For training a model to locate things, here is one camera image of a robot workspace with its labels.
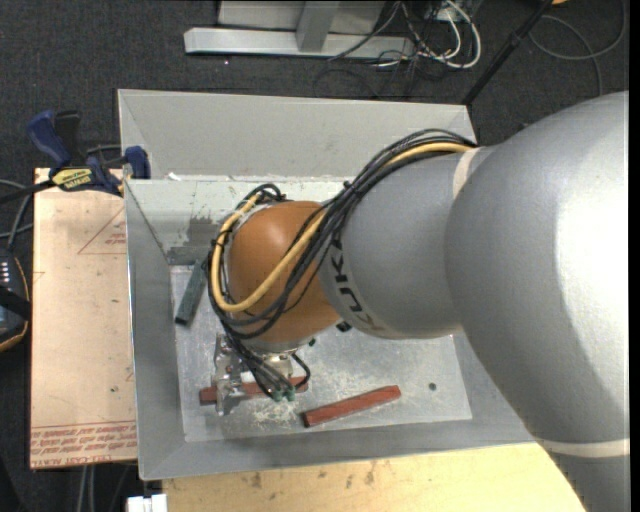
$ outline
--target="black electronic device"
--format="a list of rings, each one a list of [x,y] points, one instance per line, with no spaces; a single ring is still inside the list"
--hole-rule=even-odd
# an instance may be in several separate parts
[[[0,249],[0,352],[24,337],[30,316],[31,304],[22,267],[11,251]]]

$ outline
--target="wooden board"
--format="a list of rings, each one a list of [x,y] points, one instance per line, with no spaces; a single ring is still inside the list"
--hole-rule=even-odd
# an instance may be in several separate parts
[[[35,196],[32,469],[137,457],[125,232],[122,198]]]
[[[171,512],[581,512],[536,444],[163,482]]]

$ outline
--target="orange spherical end effector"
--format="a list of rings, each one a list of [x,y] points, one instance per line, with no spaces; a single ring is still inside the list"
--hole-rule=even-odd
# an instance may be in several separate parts
[[[238,228],[227,249],[228,287],[235,302],[246,299],[266,279],[287,253],[305,221],[319,208],[320,204],[313,201],[277,203],[253,213]],[[290,268],[283,272],[247,313],[259,313],[273,303],[284,290],[298,260],[299,257],[294,258]],[[314,262],[304,273],[289,295],[286,312],[267,332],[258,337],[260,341],[274,344],[276,349],[275,345],[278,343],[304,341],[339,320],[340,317],[329,304],[317,276],[313,277],[304,296],[300,298],[316,265]],[[247,313],[235,313],[234,317],[249,318]],[[255,330],[264,323],[255,324],[247,331]]]

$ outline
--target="cardboard sheet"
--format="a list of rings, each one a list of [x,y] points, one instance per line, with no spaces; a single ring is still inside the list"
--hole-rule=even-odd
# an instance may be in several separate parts
[[[30,466],[134,460],[124,202],[50,189],[34,219]]]

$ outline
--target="blue clamp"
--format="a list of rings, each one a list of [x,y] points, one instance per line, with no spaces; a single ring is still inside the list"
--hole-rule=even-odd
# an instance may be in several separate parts
[[[72,154],[77,153],[77,148],[65,146],[63,138],[56,132],[55,121],[53,111],[46,110],[35,116],[27,125],[27,134],[31,141],[40,151],[53,158],[55,165],[49,171],[50,182],[67,192],[96,190],[122,195],[122,180],[111,174],[107,165],[101,164],[96,157],[89,156],[84,165],[70,165]],[[109,165],[118,163],[128,163],[131,166],[132,178],[151,177],[149,159],[140,146],[129,147],[122,158],[108,162]]]

